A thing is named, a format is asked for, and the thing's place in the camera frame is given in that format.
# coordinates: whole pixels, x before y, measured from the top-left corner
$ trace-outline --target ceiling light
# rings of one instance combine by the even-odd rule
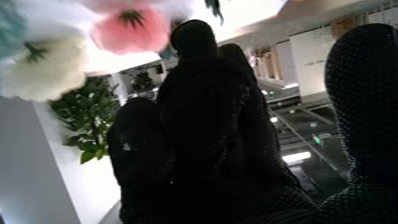
[[[293,155],[283,156],[283,160],[286,163],[295,163],[304,159],[311,158],[311,152],[302,152]]]
[[[292,89],[292,88],[295,88],[295,87],[299,87],[299,83],[293,83],[293,84],[286,85],[286,86],[283,87],[283,89]]]
[[[270,122],[272,122],[272,123],[277,123],[277,121],[279,121],[277,117],[272,117],[272,118],[270,118]]]

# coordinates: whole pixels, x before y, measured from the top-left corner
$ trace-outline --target black fabric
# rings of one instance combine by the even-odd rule
[[[256,85],[256,75],[244,50],[237,44],[219,48],[221,58],[240,68],[240,75],[253,81],[249,97],[238,115],[238,131],[244,141],[245,177],[256,181],[285,183],[301,188],[299,180],[281,158],[281,146],[276,127],[270,123],[269,105]]]
[[[237,44],[222,45],[219,48],[219,56],[244,69],[251,81],[258,83],[253,66],[240,46]]]
[[[206,158],[201,156],[215,155],[219,151],[226,152],[224,136],[233,130],[231,127],[237,127],[238,116],[245,114],[244,108],[256,108],[247,112],[247,115],[254,116],[247,116],[244,123],[261,119],[269,121],[269,115],[256,97],[249,103],[251,81],[242,73],[233,73],[240,68],[229,71],[226,62],[213,59],[203,64],[180,66],[173,73],[176,76],[171,74],[162,87],[162,112],[157,105],[142,100],[128,104],[109,133],[110,159],[123,191],[121,218],[126,224],[398,223],[396,60],[393,28],[381,24],[357,27],[333,47],[325,70],[327,91],[352,164],[350,187],[318,207],[301,188],[281,179],[261,182],[203,178],[203,170],[213,170],[199,163],[215,164],[196,158]],[[189,72],[192,66],[197,66],[196,72]],[[267,121],[260,125],[263,128],[256,128],[249,148],[253,150],[265,144],[263,153],[272,160],[265,165],[267,171],[272,171],[272,168],[281,169],[276,171],[281,174],[285,167],[276,157],[279,145]],[[125,152],[125,145],[135,150]],[[174,149],[192,152],[194,158],[178,155],[174,157]],[[176,161],[194,159],[192,163],[205,169],[196,170],[197,167],[190,167],[185,162],[178,165],[174,158]],[[171,167],[182,169],[185,174],[197,174],[196,177],[203,181],[192,185],[171,184],[176,172]]]
[[[228,156],[228,137],[251,83],[221,59],[183,63],[171,71],[160,93],[162,124],[176,144],[178,179],[215,178]]]
[[[201,20],[190,20],[180,25],[171,35],[171,42],[182,60],[215,56],[215,34],[210,25]]]

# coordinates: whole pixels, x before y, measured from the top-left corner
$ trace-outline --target ceiling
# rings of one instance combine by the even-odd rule
[[[244,35],[222,43],[237,43],[247,49],[272,46],[288,40],[293,34],[327,25],[338,18],[372,13],[386,0],[301,0],[286,3],[277,16],[245,26]]]

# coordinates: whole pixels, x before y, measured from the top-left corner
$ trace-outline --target white flower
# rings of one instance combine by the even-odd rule
[[[18,58],[0,74],[0,95],[45,102],[84,86],[86,82],[86,38],[71,37],[32,43],[46,49],[45,58],[29,62]]]

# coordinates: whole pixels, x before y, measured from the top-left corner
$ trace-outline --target white wall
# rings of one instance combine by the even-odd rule
[[[370,23],[386,23],[396,27],[398,25],[398,7],[384,10],[368,16]]]
[[[80,224],[34,104],[2,97],[0,209],[7,224]]]
[[[334,45],[331,26],[290,37],[302,100],[325,93],[325,61]]]
[[[297,71],[295,71],[295,61],[293,61],[293,52],[292,52],[292,43],[290,41],[283,42],[276,46],[277,48],[277,57],[281,63],[281,72],[283,72],[283,81],[285,86],[295,84],[297,81]]]
[[[109,157],[80,165],[80,150],[62,145],[68,136],[54,113],[45,104],[36,104],[41,125],[64,178],[73,206],[82,224],[98,224],[119,201],[119,186]]]

